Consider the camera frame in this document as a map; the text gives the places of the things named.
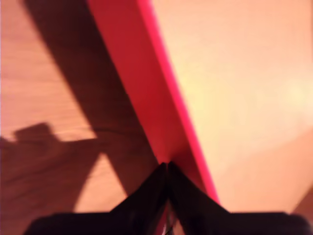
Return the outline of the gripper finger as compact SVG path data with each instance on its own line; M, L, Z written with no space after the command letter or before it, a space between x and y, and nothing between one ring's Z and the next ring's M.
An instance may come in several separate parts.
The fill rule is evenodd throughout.
M152 174L141 184L141 186L111 213L126 214L154 214L165 203L167 199L167 164L161 163Z
M173 162L168 164L168 186L171 201L180 215L227 217L226 209L202 192Z

